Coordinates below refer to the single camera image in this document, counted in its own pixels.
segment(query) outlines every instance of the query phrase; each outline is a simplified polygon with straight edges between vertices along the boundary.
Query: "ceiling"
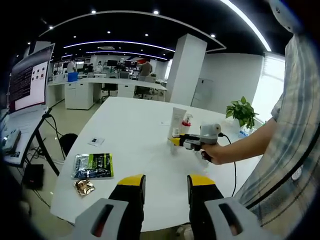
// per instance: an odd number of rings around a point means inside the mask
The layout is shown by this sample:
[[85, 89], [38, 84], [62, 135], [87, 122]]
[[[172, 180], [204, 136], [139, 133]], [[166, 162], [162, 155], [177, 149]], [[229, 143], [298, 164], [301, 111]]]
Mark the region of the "ceiling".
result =
[[[232, 2], [260, 30], [272, 51], [284, 55], [285, 46], [292, 35], [277, 22], [268, 3], [262, 0], [232, 0]], [[94, 41], [131, 41], [174, 50], [177, 40], [188, 33], [206, 41], [207, 51], [221, 48], [211, 37], [174, 21], [136, 13], [91, 14], [92, 10], [96, 10], [97, 13], [111, 10], [152, 13], [158, 10], [162, 16], [179, 20], [208, 35], [215, 34], [216, 39], [225, 45], [226, 49], [213, 53], [262, 55], [265, 51], [263, 44], [252, 29], [220, 0], [91, 0], [90, 2], [65, 0], [56, 1], [56, 4], [51, 1], [50, 5], [43, 6], [43, 10], [38, 13], [38, 19], [34, 19], [33, 35], [29, 34], [30, 41], [47, 31], [49, 26], [56, 26], [77, 16], [88, 15], [59, 25], [37, 38], [40, 41], [56, 43], [54, 61], [61, 60], [62, 56], [70, 54], [75, 57], [89, 56], [92, 53], [87, 52], [101, 51], [98, 47], [102, 46], [114, 47], [114, 51], [144, 53], [171, 59], [174, 55], [171, 51], [138, 44], [95, 43], [63, 47]]]

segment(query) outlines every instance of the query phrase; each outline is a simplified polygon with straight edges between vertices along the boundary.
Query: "ceiling light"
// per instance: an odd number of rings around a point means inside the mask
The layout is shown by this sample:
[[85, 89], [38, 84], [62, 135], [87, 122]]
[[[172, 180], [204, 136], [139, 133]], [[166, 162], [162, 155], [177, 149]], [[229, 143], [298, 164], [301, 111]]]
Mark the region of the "ceiling light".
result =
[[260, 39], [261, 43], [264, 45], [265, 49], [268, 52], [271, 52], [271, 48], [269, 44], [267, 43], [264, 36], [261, 34], [261, 32], [258, 30], [258, 28], [254, 25], [254, 23], [232, 2], [229, 0], [220, 0], [222, 3], [227, 5], [229, 8], [231, 8], [240, 18], [242, 18], [243, 21], [245, 21], [246, 24], [254, 31], [255, 35]]
[[127, 51], [87, 51], [86, 52], [86, 54], [100, 54], [100, 53], [135, 54], [135, 55], [143, 55], [143, 56], [147, 56], [147, 57], [151, 57], [151, 58], [168, 60], [166, 58], [159, 57], [159, 56], [153, 56], [153, 55], [142, 54], [142, 53], [137, 53], [137, 52], [127, 52]]
[[162, 46], [156, 46], [156, 45], [151, 45], [151, 44], [142, 43], [142, 42], [135, 42], [135, 41], [88, 41], [88, 42], [77, 43], [77, 44], [73, 44], [73, 45], [69, 45], [69, 46], [64, 46], [63, 48], [67, 49], [70, 47], [80, 46], [80, 45], [85, 45], [85, 44], [104, 44], [104, 43], [138, 44], [138, 45], [144, 45], [144, 46], [154, 47], [154, 48], [158, 48], [158, 49], [163, 49], [163, 50], [167, 50], [170, 52], [175, 52], [175, 50], [165, 48]]
[[70, 57], [70, 56], [72, 56], [72, 54], [62, 56], [61, 58], [66, 58], [66, 57]]

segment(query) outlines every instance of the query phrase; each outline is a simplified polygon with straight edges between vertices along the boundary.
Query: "office chair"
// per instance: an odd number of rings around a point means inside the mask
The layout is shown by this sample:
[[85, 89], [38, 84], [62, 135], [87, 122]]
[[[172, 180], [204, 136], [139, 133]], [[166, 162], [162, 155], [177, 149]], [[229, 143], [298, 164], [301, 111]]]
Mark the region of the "office chair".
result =
[[101, 102], [102, 102], [104, 99], [107, 99], [108, 97], [110, 97], [110, 91], [117, 91], [118, 90], [118, 85], [113, 84], [113, 83], [104, 83], [104, 86], [101, 88], [101, 90], [102, 90], [102, 92], [108, 91], [108, 96], [101, 97]]
[[[139, 76], [139, 81], [148, 82], [148, 83], [155, 83], [156, 78], [153, 76]], [[141, 94], [141, 99], [144, 99], [144, 95], [150, 95], [150, 94], [153, 95], [154, 90], [153, 90], [153, 88], [149, 88], [149, 87], [136, 86], [135, 94], [137, 94], [137, 95]]]
[[67, 133], [59, 138], [60, 146], [62, 147], [62, 150], [64, 154], [67, 156], [70, 152], [70, 149], [72, 148], [72, 145], [77, 140], [78, 135], [74, 133]]

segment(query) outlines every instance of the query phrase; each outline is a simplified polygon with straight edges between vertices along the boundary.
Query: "computer monitor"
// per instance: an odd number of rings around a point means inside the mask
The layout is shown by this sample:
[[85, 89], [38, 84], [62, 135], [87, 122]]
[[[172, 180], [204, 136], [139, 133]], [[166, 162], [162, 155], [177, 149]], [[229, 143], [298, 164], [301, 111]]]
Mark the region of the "computer monitor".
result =
[[116, 67], [118, 65], [118, 61], [117, 60], [108, 60], [107, 65], [109, 67]]
[[46, 103], [48, 65], [54, 44], [37, 51], [13, 68], [9, 82], [9, 111], [25, 109]]
[[137, 62], [136, 61], [127, 60], [127, 61], [124, 62], [124, 65], [126, 67], [135, 68], [137, 66]]
[[129, 72], [127, 71], [121, 71], [120, 74], [119, 74], [119, 78], [120, 79], [128, 79], [129, 78]]

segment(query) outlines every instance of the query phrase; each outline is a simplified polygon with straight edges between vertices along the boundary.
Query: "person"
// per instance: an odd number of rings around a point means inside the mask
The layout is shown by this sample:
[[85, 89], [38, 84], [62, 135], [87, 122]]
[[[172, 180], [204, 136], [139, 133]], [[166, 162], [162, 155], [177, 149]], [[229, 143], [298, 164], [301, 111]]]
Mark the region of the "person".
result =
[[93, 73], [94, 72], [94, 64], [90, 63], [90, 65], [88, 66], [88, 73]]
[[97, 65], [96, 68], [95, 68], [95, 71], [96, 71], [97, 73], [101, 73], [101, 72], [103, 71], [103, 69], [104, 69], [104, 66], [102, 66], [101, 61], [99, 61], [99, 62], [98, 62], [98, 65]]
[[140, 76], [141, 77], [146, 77], [149, 76], [150, 73], [152, 73], [153, 68], [152, 65], [150, 64], [150, 61], [146, 61], [144, 64], [142, 64], [140, 68]]
[[[306, 4], [286, 2], [295, 11], [302, 11], [300, 5]], [[320, 52], [283, 1], [269, 3], [278, 22], [294, 33], [285, 49], [284, 89], [272, 118], [244, 139], [226, 146], [205, 144], [202, 148], [216, 165], [263, 154], [235, 198], [257, 215], [262, 227], [286, 237], [303, 218], [319, 186], [320, 140], [315, 134], [320, 129]], [[302, 158], [310, 145], [313, 148]], [[304, 159], [303, 165], [271, 191], [300, 159]]]
[[68, 63], [66, 67], [67, 73], [74, 73], [76, 71], [76, 64], [75, 64], [75, 58], [72, 57], [71, 61]]

